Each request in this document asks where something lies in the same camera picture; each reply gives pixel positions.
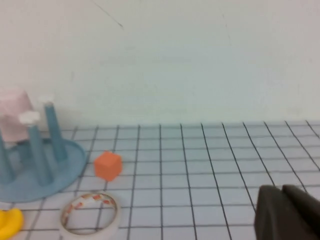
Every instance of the blue plastic stand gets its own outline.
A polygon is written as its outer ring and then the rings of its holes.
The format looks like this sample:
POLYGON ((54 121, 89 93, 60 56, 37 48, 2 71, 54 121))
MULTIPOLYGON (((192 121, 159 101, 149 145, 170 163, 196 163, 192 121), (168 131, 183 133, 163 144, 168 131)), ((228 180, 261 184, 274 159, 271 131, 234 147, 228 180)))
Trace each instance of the blue plastic stand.
MULTIPOLYGON (((77 143, 62 139, 67 152, 65 161, 57 161, 54 156, 52 141, 49 138, 43 139, 43 150, 51 169, 53 182, 45 186, 39 184, 37 168, 30 165, 23 165, 16 146, 7 150, 12 168, 15 172, 15 179, 10 183, 0 183, 0 202, 31 202, 53 195, 71 185, 83 172, 87 158, 83 148, 77 143)), ((4 161, 0 156, 0 169, 4 161)))
POLYGON ((53 104, 46 105, 44 111, 53 145, 53 154, 57 161, 64 161, 67 159, 68 155, 61 136, 55 107, 53 104))
POLYGON ((39 184, 46 186, 54 181, 54 177, 49 167, 38 126, 29 126, 28 134, 33 156, 33 164, 31 167, 34 167, 39 184))
POLYGON ((15 180, 15 173, 9 161, 4 140, 0 133, 0 183, 8 184, 15 180))
POLYGON ((24 166, 32 164, 31 158, 31 147, 29 141, 20 141, 16 144, 20 160, 24 166))

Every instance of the white wall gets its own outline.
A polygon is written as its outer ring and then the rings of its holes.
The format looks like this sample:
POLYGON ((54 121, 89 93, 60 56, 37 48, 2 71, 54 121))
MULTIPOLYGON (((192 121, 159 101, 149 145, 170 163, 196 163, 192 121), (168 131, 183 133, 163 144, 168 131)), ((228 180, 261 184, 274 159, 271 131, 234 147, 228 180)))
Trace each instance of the white wall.
POLYGON ((1 0, 0 87, 64 126, 320 119, 319 0, 1 0))

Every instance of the orange cube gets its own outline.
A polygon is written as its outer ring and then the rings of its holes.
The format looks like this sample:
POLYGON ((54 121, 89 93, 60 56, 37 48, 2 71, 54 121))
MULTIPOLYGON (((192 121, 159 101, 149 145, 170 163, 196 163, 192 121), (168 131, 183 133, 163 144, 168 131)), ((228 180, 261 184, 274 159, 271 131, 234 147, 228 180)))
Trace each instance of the orange cube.
POLYGON ((109 151, 94 160, 94 172, 99 178, 112 181, 122 171, 121 156, 109 151))

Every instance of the white cap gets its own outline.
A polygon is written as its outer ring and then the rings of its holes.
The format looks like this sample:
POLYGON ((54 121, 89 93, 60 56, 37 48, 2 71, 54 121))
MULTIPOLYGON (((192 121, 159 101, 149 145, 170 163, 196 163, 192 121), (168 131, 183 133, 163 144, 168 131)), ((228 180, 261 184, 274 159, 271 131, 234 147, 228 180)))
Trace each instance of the white cap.
POLYGON ((35 125, 40 121, 40 113, 37 111, 25 111, 19 115, 19 121, 23 125, 35 125))
POLYGON ((41 95, 38 98, 38 101, 44 105, 49 105, 53 104, 55 100, 55 95, 54 94, 46 94, 46 95, 41 95))

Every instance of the yellow object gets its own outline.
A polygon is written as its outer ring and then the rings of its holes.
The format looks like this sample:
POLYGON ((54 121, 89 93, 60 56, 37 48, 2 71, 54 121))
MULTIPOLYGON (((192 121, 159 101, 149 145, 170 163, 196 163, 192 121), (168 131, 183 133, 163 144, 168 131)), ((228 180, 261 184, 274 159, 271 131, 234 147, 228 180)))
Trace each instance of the yellow object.
POLYGON ((24 224, 24 215, 18 208, 0 210, 0 240, 6 240, 17 234, 24 224))

